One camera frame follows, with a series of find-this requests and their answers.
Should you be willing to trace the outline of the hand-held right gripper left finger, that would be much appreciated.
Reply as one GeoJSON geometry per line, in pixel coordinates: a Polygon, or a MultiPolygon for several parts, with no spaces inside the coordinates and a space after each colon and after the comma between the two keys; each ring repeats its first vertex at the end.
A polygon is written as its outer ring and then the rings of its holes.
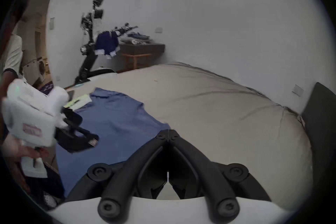
{"type": "Polygon", "coordinates": [[[100,218],[107,223],[124,222],[132,197],[156,199],[167,183],[167,145],[168,129],[160,131],[124,162],[93,164],[65,202],[100,197],[100,218]]]}

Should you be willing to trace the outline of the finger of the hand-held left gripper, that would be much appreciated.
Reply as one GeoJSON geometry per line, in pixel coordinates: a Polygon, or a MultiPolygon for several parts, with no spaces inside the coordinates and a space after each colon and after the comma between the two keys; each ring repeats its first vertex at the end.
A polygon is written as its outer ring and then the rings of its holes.
{"type": "Polygon", "coordinates": [[[86,142],[83,142],[81,138],[73,137],[74,134],[78,137],[82,136],[81,133],[77,131],[74,133],[71,129],[56,129],[55,139],[69,153],[85,151],[91,147],[86,142]]]}
{"type": "Polygon", "coordinates": [[[71,130],[75,133],[76,131],[81,133],[82,136],[78,137],[77,135],[73,135],[73,137],[81,138],[83,142],[86,142],[90,146],[97,146],[99,142],[99,136],[91,133],[90,131],[76,125],[69,119],[64,119],[64,122],[70,127],[71,130]]]}

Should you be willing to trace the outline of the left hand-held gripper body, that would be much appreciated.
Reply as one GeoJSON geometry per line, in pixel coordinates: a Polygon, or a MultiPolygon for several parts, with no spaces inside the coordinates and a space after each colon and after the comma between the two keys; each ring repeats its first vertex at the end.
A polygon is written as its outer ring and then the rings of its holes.
{"type": "Polygon", "coordinates": [[[78,101],[72,101],[74,91],[54,87],[48,95],[22,79],[15,79],[2,100],[4,123],[15,138],[25,146],[39,150],[57,143],[56,129],[70,129],[65,114],[78,101]]]}

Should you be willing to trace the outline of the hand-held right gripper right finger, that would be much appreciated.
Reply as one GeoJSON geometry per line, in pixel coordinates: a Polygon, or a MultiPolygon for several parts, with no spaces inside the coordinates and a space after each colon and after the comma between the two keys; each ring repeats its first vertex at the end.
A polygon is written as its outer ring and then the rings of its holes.
{"type": "Polygon", "coordinates": [[[212,162],[172,129],[168,130],[168,152],[170,185],[181,200],[205,197],[213,222],[231,222],[238,216],[237,197],[271,201],[246,166],[212,162]]]}

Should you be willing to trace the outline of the person's left hand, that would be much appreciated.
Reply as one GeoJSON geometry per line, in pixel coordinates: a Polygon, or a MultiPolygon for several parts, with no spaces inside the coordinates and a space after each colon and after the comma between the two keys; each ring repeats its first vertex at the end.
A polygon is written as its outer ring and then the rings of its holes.
{"type": "Polygon", "coordinates": [[[48,149],[36,150],[25,146],[21,139],[15,138],[11,134],[6,137],[1,145],[1,152],[8,167],[20,163],[23,157],[38,159],[49,155],[48,149]]]}

